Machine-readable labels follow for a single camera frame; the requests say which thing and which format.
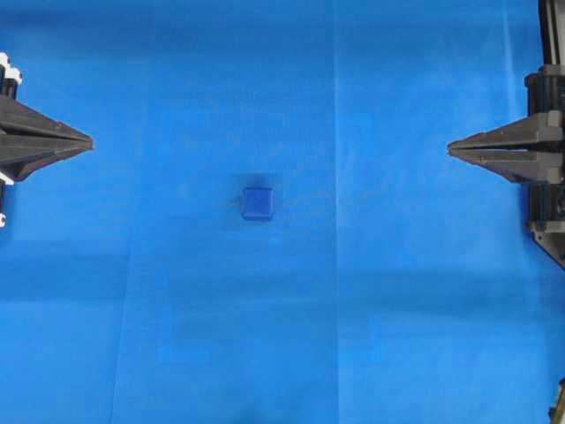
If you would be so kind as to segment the right robot arm base plate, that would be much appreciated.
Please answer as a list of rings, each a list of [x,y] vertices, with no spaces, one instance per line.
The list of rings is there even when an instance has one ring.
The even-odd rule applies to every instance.
[[[532,233],[537,245],[548,254],[557,265],[564,269],[564,232],[533,231]]]

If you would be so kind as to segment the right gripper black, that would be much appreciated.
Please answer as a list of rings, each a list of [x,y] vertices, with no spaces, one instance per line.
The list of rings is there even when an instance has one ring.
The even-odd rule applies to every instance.
[[[524,84],[529,117],[454,141],[448,153],[512,183],[531,184],[530,226],[559,233],[564,231],[564,68],[544,65]],[[519,148],[538,151],[510,151]]]

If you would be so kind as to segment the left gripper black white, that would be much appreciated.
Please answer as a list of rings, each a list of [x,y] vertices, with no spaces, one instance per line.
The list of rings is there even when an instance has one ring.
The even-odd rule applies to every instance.
[[[6,224],[4,189],[33,172],[94,149],[93,139],[17,102],[21,71],[1,53],[1,227]]]

